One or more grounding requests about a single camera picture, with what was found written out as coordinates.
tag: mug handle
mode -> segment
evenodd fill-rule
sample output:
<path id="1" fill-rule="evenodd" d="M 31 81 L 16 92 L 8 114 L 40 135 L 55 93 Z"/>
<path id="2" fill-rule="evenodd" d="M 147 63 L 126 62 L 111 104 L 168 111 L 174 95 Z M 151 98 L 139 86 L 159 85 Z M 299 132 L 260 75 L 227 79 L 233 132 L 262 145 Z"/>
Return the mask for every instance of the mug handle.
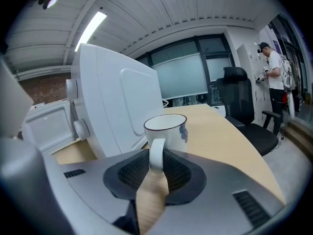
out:
<path id="1" fill-rule="evenodd" d="M 151 170 L 163 172 L 163 147 L 165 139 L 154 139 L 150 147 L 149 164 Z"/>

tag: wooden desk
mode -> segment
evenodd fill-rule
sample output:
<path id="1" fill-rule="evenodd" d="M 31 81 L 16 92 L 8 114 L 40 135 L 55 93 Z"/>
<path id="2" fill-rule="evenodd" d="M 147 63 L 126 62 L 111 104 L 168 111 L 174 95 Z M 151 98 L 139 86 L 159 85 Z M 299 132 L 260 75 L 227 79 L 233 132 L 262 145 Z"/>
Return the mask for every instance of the wooden desk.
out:
<path id="1" fill-rule="evenodd" d="M 236 127 L 214 109 L 202 104 L 166 108 L 165 113 L 183 114 L 188 118 L 187 152 L 237 167 L 285 204 L 278 183 L 263 158 Z M 149 171 L 136 197 L 142 234 L 146 233 L 162 215 L 167 194 L 165 176 Z"/>

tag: mug rim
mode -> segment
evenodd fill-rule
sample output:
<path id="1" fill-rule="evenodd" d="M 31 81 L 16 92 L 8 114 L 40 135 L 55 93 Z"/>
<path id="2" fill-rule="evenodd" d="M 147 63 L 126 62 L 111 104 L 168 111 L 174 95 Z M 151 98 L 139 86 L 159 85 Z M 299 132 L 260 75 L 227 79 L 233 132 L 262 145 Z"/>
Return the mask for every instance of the mug rim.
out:
<path id="1" fill-rule="evenodd" d="M 176 126 L 173 126 L 173 127 L 170 127 L 170 128 L 165 128 L 165 129 L 154 130 L 154 129 L 149 129 L 148 127 L 146 127 L 146 122 L 148 122 L 149 120 L 151 120 L 151 119 L 153 119 L 153 118 L 160 117 L 160 116 L 165 116 L 165 115 L 181 115 L 181 116 L 185 117 L 185 121 L 184 121 L 183 123 L 179 124 L 179 125 L 176 125 Z M 159 116 L 152 117 L 152 118 L 148 119 L 147 121 L 145 121 L 144 124 L 143 124 L 143 128 L 144 128 L 144 129 L 147 129 L 147 130 L 149 130 L 149 131 L 165 131 L 165 130 L 170 130 L 170 129 L 174 129 L 174 128 L 179 127 L 180 125 L 186 123 L 186 122 L 187 122 L 187 119 L 188 119 L 188 118 L 187 118 L 185 115 L 183 115 L 183 114 L 176 114 L 176 113 L 162 114 L 162 115 L 159 115 Z"/>

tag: white t-shirt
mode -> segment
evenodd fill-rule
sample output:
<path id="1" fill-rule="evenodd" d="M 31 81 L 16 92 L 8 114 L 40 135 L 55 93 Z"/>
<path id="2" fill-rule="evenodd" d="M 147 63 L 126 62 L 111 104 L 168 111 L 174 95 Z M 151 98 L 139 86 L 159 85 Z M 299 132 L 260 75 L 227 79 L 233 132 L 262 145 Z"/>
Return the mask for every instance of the white t-shirt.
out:
<path id="1" fill-rule="evenodd" d="M 282 78 L 284 74 L 283 62 L 282 59 L 280 58 L 280 55 L 275 50 L 273 50 L 269 56 L 269 70 L 272 71 L 274 68 L 280 69 L 280 76 L 277 77 L 269 76 L 268 77 L 269 87 L 272 89 L 283 90 L 284 89 L 284 83 Z"/>

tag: ceiling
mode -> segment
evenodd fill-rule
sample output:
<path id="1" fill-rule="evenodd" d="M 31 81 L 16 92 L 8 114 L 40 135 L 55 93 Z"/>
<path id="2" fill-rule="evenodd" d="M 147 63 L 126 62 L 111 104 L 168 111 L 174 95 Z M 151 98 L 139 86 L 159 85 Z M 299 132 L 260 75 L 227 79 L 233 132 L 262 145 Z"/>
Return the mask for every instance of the ceiling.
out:
<path id="1" fill-rule="evenodd" d="M 128 54 L 127 49 L 139 46 L 143 39 L 189 21 L 260 23 L 260 18 L 266 18 L 268 2 L 271 0 L 58 0 L 47 10 L 30 2 L 5 38 L 5 58 L 13 72 L 69 70 L 76 44 L 97 11 L 107 18 L 88 43 Z"/>

